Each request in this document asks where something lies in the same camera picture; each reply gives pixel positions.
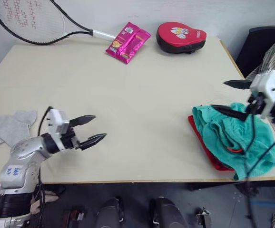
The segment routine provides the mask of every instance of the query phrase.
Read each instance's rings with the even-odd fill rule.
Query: red cloth
[[[203,148],[204,148],[204,150],[205,150],[205,153],[207,154],[207,156],[208,156],[210,162],[214,165],[214,168],[215,168],[216,170],[219,170],[219,171],[234,171],[234,170],[231,169],[231,168],[225,167],[225,166],[223,165],[223,163],[221,163],[221,162],[218,160],[218,158],[216,158],[216,157],[211,153],[211,151],[209,151],[209,149],[205,146],[205,144],[204,144],[204,142],[203,142],[203,139],[202,139],[200,133],[199,133],[198,130],[196,129],[196,124],[195,124],[195,121],[194,121],[194,118],[193,118],[192,115],[188,117],[188,121],[189,121],[190,125],[192,126],[192,128],[194,129],[194,132],[195,132],[195,134],[197,135],[198,139],[200,140],[200,142],[201,142],[201,144],[202,144],[202,146],[203,146]]]

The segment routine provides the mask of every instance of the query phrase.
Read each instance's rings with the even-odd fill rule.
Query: cartoon logo
[[[189,30],[186,28],[174,27],[171,29],[171,32],[176,34],[180,39],[185,39],[186,35],[189,33]]]

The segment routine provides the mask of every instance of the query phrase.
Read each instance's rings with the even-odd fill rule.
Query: black chair
[[[262,62],[266,51],[275,43],[275,27],[257,27],[249,30],[236,60],[244,77]]]

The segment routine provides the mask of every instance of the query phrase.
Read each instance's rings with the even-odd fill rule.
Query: white wall
[[[155,35],[178,21],[218,36],[236,59],[249,28],[275,25],[275,0],[57,0],[78,23],[117,34],[130,21]],[[15,38],[0,26],[0,61]]]

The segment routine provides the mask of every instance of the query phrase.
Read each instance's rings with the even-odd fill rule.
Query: sticker
[[[125,31],[128,32],[128,33],[130,33],[130,34],[133,33],[133,29],[130,28],[130,27],[126,27]]]
[[[23,165],[9,165],[6,169],[6,175],[11,178],[16,178],[21,175]]]
[[[189,30],[186,28],[174,27],[171,29],[171,32],[176,34],[180,39],[185,39],[186,35],[189,33]]]

